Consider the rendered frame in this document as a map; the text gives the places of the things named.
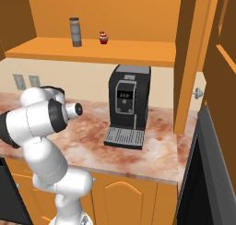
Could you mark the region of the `silver cabinet door knob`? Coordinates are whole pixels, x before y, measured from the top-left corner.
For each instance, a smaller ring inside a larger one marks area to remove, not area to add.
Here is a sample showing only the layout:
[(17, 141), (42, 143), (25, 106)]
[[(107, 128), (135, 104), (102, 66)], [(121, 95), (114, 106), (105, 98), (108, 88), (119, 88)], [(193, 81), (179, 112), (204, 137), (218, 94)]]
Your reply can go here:
[(203, 91), (200, 88), (196, 88), (195, 91), (193, 92), (193, 95), (195, 96), (196, 99), (199, 99), (200, 97), (203, 96)]

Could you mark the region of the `orange cabinet door with knob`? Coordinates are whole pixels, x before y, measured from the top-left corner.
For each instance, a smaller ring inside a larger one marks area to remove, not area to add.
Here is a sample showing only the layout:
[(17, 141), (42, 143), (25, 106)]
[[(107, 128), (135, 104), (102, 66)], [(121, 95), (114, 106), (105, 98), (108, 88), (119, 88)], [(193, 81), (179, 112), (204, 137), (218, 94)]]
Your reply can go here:
[(195, 84), (203, 70), (218, 0), (182, 0), (176, 33), (173, 132), (184, 133)]

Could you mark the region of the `grey brown cinnamon bottle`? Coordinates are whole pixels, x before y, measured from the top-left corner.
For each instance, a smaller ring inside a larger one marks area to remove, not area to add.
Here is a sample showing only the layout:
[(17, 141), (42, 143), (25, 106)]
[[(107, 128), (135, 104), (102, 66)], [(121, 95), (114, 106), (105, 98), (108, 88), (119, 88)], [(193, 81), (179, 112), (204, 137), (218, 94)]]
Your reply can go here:
[(70, 18), (69, 21), (70, 21), (70, 32), (73, 46), (81, 47), (82, 41), (81, 41), (79, 18)]

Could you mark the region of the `orange arched base cabinet door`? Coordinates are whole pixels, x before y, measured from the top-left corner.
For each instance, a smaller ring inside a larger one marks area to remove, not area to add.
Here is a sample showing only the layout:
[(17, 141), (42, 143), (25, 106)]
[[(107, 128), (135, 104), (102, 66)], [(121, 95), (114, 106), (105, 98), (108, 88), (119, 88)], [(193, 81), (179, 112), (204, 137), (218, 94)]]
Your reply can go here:
[(96, 225), (152, 225), (157, 183), (93, 172)]

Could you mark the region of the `narrow orange base cabinet panel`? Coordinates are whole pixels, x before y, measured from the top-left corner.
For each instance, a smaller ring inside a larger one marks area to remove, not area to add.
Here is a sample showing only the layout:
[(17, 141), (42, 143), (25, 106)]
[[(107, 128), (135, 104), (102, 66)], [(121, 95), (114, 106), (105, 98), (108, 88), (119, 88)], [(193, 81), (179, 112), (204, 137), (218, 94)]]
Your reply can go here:
[(158, 189), (158, 225), (173, 225), (177, 205), (177, 186), (159, 184)]

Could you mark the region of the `brown tall side cabinet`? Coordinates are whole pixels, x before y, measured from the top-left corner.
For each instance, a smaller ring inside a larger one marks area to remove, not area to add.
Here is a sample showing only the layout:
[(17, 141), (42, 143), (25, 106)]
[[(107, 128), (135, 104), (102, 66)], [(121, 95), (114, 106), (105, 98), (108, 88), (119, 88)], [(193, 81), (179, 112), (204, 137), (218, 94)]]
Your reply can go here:
[(236, 0), (218, 0), (203, 67), (207, 105), (218, 138), (236, 133)]

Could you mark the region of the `dark orange cabinet door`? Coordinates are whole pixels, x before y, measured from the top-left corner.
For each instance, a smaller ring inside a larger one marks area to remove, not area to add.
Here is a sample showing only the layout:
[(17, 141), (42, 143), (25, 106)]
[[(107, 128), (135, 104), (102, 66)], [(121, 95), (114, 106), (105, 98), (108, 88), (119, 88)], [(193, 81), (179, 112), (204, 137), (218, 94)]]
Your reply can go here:
[(6, 52), (37, 37), (30, 0), (0, 0), (0, 48)]

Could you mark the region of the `black coffee machine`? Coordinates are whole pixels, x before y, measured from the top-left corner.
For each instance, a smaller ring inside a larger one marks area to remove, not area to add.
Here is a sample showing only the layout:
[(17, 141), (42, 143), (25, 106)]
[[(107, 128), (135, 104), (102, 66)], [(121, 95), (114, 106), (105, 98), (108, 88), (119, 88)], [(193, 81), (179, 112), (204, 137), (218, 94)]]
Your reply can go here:
[(141, 150), (148, 119), (151, 67), (118, 65), (109, 80), (106, 146)]

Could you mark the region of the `red cupcake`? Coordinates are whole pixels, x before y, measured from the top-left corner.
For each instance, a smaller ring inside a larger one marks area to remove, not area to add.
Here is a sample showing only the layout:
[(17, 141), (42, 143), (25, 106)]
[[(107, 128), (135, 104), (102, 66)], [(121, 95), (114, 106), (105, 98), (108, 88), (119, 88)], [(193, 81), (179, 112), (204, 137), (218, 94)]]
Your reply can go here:
[(100, 43), (101, 44), (106, 44), (109, 40), (109, 37), (107, 36), (105, 31), (100, 32)]

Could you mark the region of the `black grey tall appliance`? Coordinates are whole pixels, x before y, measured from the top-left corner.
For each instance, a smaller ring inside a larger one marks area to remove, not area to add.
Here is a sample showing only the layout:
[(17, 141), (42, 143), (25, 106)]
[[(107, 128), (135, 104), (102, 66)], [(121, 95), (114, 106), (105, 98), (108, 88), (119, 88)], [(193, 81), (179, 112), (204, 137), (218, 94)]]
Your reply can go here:
[(236, 195), (207, 106), (197, 117), (176, 219), (177, 225), (236, 225)]

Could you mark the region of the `black dishwasher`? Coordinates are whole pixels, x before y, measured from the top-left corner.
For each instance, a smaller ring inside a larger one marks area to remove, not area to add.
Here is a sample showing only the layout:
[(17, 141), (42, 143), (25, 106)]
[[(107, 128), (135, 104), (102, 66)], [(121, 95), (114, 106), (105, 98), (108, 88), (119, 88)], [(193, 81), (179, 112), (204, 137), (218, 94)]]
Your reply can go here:
[(21, 225), (33, 225), (30, 215), (19, 194), (18, 188), (6, 165), (0, 157), (0, 220)]

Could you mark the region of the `grey wall outlet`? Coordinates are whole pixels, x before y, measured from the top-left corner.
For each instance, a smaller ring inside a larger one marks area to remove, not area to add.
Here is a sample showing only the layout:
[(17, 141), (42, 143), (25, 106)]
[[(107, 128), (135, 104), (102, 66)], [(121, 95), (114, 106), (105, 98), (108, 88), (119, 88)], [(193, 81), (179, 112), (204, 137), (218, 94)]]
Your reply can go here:
[(29, 76), (29, 82), (32, 87), (39, 87), (41, 85), (38, 76)]
[(13, 75), (17, 89), (18, 90), (25, 90), (26, 89), (26, 84), (24, 77), (21, 74), (14, 74)]

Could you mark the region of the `orange wall cabinet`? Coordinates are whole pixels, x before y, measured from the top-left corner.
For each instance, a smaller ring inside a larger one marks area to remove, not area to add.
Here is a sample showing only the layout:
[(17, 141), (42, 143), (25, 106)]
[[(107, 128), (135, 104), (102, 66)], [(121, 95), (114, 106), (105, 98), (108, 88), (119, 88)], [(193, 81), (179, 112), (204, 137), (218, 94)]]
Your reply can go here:
[[(7, 57), (172, 67), (181, 0), (29, 0), (37, 37)], [(74, 47), (70, 18), (79, 18)], [(100, 32), (109, 40), (100, 43)]]

